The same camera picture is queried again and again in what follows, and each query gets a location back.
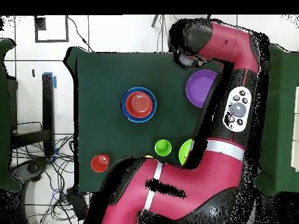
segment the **table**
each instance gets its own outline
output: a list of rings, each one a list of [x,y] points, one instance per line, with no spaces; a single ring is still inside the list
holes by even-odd
[[[168,53],[90,53],[77,47],[68,50],[65,64],[78,80],[80,191],[98,191],[113,165],[128,156],[151,155],[163,163],[180,165],[179,149],[192,138],[201,114],[185,91],[198,68],[183,70]],[[200,69],[218,73],[221,66],[210,62]],[[150,90],[157,100],[154,116],[144,123],[129,121],[120,108],[125,92],[137,86]],[[168,156],[155,153],[160,139],[172,145]],[[91,160],[100,154],[107,154],[110,163],[97,173]]]

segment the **control panel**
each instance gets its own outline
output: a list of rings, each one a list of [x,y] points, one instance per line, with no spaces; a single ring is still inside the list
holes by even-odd
[[[251,93],[246,87],[232,89],[222,119],[225,127],[234,132],[243,131],[247,124],[250,105]]]

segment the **blue bowl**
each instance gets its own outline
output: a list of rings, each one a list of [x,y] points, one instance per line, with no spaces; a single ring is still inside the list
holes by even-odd
[[[128,96],[134,92],[143,92],[146,93],[152,100],[152,111],[150,112],[150,114],[148,116],[146,116],[145,118],[135,118],[132,115],[130,115],[126,109],[126,100],[128,98]],[[151,91],[149,91],[148,89],[145,89],[144,87],[132,87],[130,90],[128,90],[122,100],[121,100],[121,110],[124,114],[124,116],[134,122],[134,123],[142,123],[142,122],[146,122],[148,121],[156,112],[156,108],[157,108],[157,101],[155,96],[152,94]]]

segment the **table leg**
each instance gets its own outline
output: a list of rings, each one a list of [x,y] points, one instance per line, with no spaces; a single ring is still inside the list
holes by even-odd
[[[152,27],[156,25],[157,19],[159,15],[155,15],[154,20],[152,21]]]
[[[164,15],[162,15],[162,52],[163,52],[163,34],[164,34]]]

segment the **black chair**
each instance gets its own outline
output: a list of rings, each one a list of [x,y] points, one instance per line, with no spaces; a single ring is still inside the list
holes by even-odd
[[[53,81],[44,74],[43,130],[18,134],[16,93],[18,82],[7,74],[5,54],[14,48],[11,39],[0,39],[0,224],[28,224],[25,215],[25,194],[30,181],[39,181],[54,154]],[[10,168],[12,150],[43,142],[45,157],[28,160]]]

